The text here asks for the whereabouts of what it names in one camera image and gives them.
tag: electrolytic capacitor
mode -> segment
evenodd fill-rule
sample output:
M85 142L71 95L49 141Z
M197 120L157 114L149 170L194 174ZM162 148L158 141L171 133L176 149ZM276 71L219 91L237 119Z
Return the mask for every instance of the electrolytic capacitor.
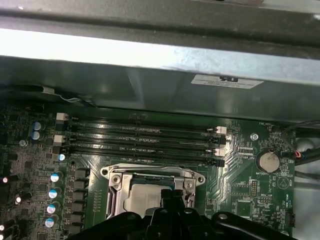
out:
M10 176L5 176L2 178L2 182L4 184L9 184L12 182L16 182L19 180L19 176L18 175L10 175Z
M42 140L44 138L44 134L42 132L34 131L31 133L31 138L33 140Z
M15 224L16 224L16 220L14 220L14 219L10 219L8 221L5 221L4 223L0 224L0 231L7 230Z
M53 173L50 177L51 182L56 183L64 177L64 174L60 171Z
M45 220L44 225L47 228L52 228L59 220L59 217L57 215L52 215L51 217L47 218L47 220Z
M48 214L54 214L56 211L59 210L60 206L60 202L54 201L46 208L46 211Z
M13 228L8 228L0 233L0 240L5 240L12 235L14 232Z
M59 154L59 161L64 161L66 159L66 156L64 154Z
M15 197L15 204L19 205L19 204L23 203L24 201L29 200L31 198L32 198L31 192L22 193L22 194L17 195Z
M19 145L20 147L26 147L28 146L28 141L22 139L19 141Z
M49 198L55 199L56 197L60 196L62 193L62 189L60 187L55 187L49 191Z
M44 130L46 128L46 125L44 125L43 123L40 123L38 121L35 121L33 124L32 124L32 128L33 130L35 131L40 131L40 130Z

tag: cable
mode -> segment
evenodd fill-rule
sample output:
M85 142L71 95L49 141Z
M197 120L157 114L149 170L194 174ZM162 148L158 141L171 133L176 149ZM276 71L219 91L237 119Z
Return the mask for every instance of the cable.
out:
M281 138L283 139L283 141L285 142L285 144L294 152L296 152L296 148L295 146L293 146L290 142L290 140L288 139L288 132L296 129L296 128L300 128L300 127L306 127L306 126L311 126L311 125L317 125L320 124L320 120L312 120L312 121L303 121L294 125L291 125L289 127L287 127L285 130L283 130L283 132L281 133Z
M301 171L294 171L294 176L302 179L312 179L316 181L320 181L320 175L314 173L306 173Z
M284 143L290 148L295 153L296 161L295 165L303 165L307 163L312 163L315 161L320 160L320 148L313 149L313 150L308 150L306 152L299 152L295 148L294 145L292 145L290 139L288 138L288 132L300 128L300 127L306 127L306 126L312 126L312 125L317 125L320 124L320 120L311 120L311 121L303 121L294 125L291 125L287 127L283 132L281 133L281 138L284 141Z
M77 103L77 102L80 102L81 99L80 98L77 98L77 97L71 97L71 98L64 98L63 96L61 95L58 95L62 100L68 102L68 103Z
M309 163L313 163L313 162L316 162L320 160L320 155L318 156L312 156L312 157L309 157L309 158L305 158L305 159L297 159L294 163L295 166L300 166L300 165L303 165L303 164L309 164Z

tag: red wire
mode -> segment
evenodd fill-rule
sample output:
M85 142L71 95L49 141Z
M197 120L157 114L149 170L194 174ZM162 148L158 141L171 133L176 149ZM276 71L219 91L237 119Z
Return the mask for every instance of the red wire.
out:
M295 151L295 157L297 159L301 158L301 153L299 151Z

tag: cpu socket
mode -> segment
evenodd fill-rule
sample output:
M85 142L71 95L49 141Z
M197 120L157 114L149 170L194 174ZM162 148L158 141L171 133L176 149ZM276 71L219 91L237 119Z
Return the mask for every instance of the cpu socket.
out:
M146 210L160 207L161 190L182 190L184 204L195 206L196 187L206 178L188 168L120 163L104 167L101 175L109 180L107 219L124 212L134 212L142 218Z

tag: metal bracket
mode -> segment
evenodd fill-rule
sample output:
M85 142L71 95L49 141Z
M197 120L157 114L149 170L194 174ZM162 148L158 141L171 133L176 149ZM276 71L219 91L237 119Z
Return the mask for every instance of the metal bracket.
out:
M174 189L183 191L184 204L190 208L195 205L196 187L206 182L206 178L202 174L188 168L175 166L162 167L120 163L103 167L100 173L104 178L109 180L107 219L127 212L125 201L131 196L134 178L162 179L172 182Z

